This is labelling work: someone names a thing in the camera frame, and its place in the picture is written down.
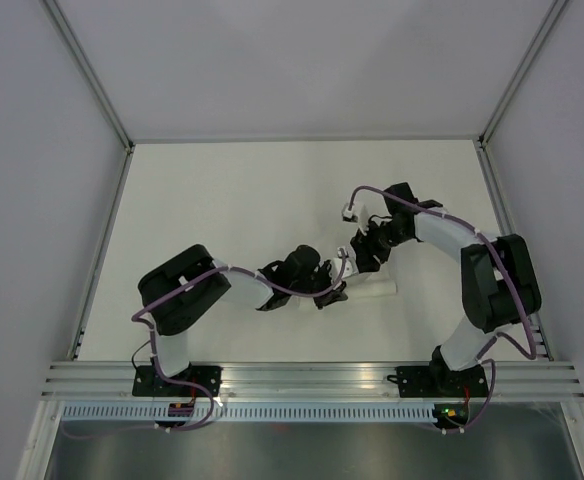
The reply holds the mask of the white cloth napkin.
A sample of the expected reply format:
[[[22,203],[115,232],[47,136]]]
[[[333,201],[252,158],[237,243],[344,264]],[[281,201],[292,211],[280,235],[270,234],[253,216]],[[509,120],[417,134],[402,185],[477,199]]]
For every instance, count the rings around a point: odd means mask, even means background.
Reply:
[[[390,215],[379,216],[379,215],[371,214],[371,213],[369,213],[369,214],[370,214],[369,221],[373,220],[376,223],[389,221],[391,223],[391,227],[392,227],[392,231],[393,231],[394,218],[392,216],[390,216]],[[355,225],[355,231],[354,231],[352,237],[354,237],[358,231],[357,225],[356,224],[354,224],[354,225]],[[350,245],[351,238],[349,240],[347,240],[346,243],[341,245],[341,246]],[[337,249],[339,247],[336,248],[334,254],[331,257],[325,257],[319,253],[321,260],[322,261],[331,260],[335,256],[335,254],[337,253]],[[383,267],[386,266],[388,261],[381,266],[381,268],[378,272],[374,272],[374,273],[361,273],[361,272],[359,272],[359,274],[357,276],[353,276],[353,277],[350,277],[347,279],[342,279],[346,283],[345,293],[347,294],[348,299],[344,302],[339,302],[339,303],[345,303],[349,300],[383,297],[383,296],[395,294],[396,293],[395,282],[393,280],[391,280],[388,277],[388,275],[386,275],[382,272]],[[291,280],[291,264],[290,264],[290,261],[288,261],[286,259],[285,259],[285,263],[286,263],[286,273],[288,275],[288,287],[289,287],[290,280]],[[296,297],[309,301],[310,304],[316,308],[316,306],[314,305],[314,302],[309,298],[309,296],[307,294],[298,293],[295,291],[293,291],[293,292],[294,292],[294,295]]]

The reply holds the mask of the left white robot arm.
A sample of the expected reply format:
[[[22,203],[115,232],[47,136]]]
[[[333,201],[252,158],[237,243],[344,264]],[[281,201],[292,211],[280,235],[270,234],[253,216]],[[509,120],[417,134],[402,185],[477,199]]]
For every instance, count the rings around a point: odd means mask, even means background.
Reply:
[[[345,301],[350,258],[341,248],[323,261],[300,245],[285,259],[251,271],[224,263],[196,244],[147,273],[138,283],[142,308],[131,321],[148,328],[151,364],[134,365],[132,395],[169,397],[214,395],[220,368],[195,367],[186,346],[188,331],[219,301],[270,312],[293,297],[322,309]]]

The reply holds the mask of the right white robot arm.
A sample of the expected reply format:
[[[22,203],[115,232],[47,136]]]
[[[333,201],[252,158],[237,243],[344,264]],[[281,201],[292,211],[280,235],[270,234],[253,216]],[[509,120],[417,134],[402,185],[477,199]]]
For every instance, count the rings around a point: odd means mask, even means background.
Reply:
[[[517,235],[488,235],[450,214],[436,200],[421,201],[408,183],[381,191],[387,214],[376,217],[350,198],[342,218],[357,226],[344,253],[333,262],[346,277],[378,272],[394,248],[409,241],[428,243],[460,267],[464,315],[452,335],[437,346],[427,366],[397,368],[389,381],[403,398],[452,398],[463,393],[488,394],[482,357],[499,340],[521,325],[527,346],[515,348],[527,359],[537,356],[529,321],[542,304],[536,274],[525,240]]]

